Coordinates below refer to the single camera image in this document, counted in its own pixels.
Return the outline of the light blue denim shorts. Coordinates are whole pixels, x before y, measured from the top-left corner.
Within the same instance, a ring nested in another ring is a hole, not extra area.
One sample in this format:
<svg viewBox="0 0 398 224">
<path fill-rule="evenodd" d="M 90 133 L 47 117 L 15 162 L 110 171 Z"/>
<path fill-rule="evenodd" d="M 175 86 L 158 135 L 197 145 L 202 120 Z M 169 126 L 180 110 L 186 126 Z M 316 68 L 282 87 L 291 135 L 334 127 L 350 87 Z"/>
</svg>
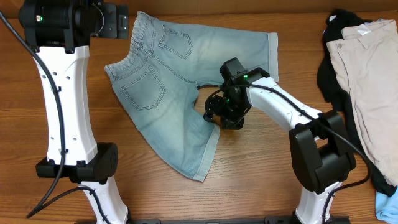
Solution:
<svg viewBox="0 0 398 224">
<path fill-rule="evenodd" d="M 128 55 L 105 71 L 137 130 L 157 155 L 189 179 L 204 181 L 220 129 L 194 108 L 199 88 L 220 85 L 220 67 L 237 58 L 278 79 L 275 32 L 178 24 L 138 12 Z"/>
</svg>

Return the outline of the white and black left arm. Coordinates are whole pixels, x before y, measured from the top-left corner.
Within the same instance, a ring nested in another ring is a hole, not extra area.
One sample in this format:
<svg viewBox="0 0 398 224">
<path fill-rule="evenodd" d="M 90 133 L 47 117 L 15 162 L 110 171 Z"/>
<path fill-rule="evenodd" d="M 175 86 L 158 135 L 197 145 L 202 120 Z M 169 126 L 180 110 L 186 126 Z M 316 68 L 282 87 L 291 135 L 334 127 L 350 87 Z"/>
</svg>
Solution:
<svg viewBox="0 0 398 224">
<path fill-rule="evenodd" d="M 131 223 L 114 175 L 118 149 L 96 142 L 90 123 L 87 68 L 92 37 L 126 39 L 129 9 L 103 1 L 25 1 L 19 11 L 40 74 L 49 133 L 41 178 L 68 178 L 87 196 L 97 223 Z"/>
</svg>

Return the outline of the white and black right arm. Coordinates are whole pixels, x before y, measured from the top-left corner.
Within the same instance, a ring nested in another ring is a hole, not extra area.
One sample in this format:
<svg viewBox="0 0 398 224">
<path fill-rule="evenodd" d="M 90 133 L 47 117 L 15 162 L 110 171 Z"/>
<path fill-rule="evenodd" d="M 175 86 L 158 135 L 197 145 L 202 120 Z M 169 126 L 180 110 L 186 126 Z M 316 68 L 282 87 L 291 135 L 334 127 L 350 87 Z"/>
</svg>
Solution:
<svg viewBox="0 0 398 224">
<path fill-rule="evenodd" d="M 222 76 L 224 83 L 205 101 L 206 121 L 217 115 L 223 128 L 241 129 L 246 113 L 257 108 L 289 134 L 292 167 L 302 184 L 300 202 L 291 215 L 266 217 L 265 223 L 349 223 L 349 217 L 332 216 L 330 207 L 332 190 L 355 167 L 353 151 L 322 129 L 344 134 L 342 118 L 299 102 L 261 68 Z"/>
</svg>

